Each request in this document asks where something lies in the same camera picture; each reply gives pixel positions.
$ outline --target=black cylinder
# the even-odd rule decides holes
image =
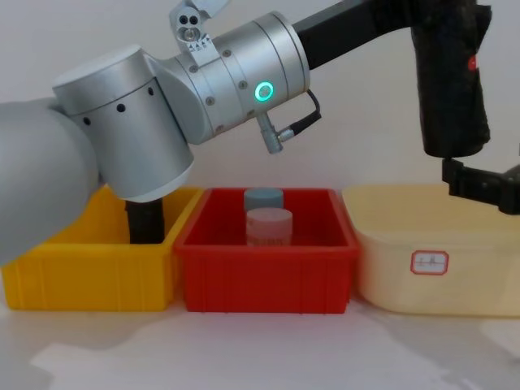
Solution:
[[[476,54],[492,19],[475,0],[439,0],[412,27],[424,150],[439,158],[477,154],[490,140]]]
[[[130,244],[162,244],[165,236],[163,200],[150,203],[126,202]]]

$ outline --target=pink jar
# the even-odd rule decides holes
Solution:
[[[285,209],[262,208],[247,213],[248,246],[287,246],[293,240],[293,213]]]

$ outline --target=white label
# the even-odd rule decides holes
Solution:
[[[416,275],[445,275],[448,262],[446,252],[419,250],[412,255],[411,271]]]

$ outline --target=beige plastic bin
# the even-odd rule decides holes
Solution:
[[[343,198],[369,302],[407,314],[520,317],[520,216],[450,197],[442,184],[367,185]]]

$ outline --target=metal bracket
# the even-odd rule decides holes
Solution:
[[[507,215],[520,215],[520,166],[501,174],[445,159],[442,177],[451,196],[498,206]]]
[[[183,0],[170,12],[170,25],[184,53],[189,53],[198,67],[220,58],[203,24],[214,18],[231,0]]]

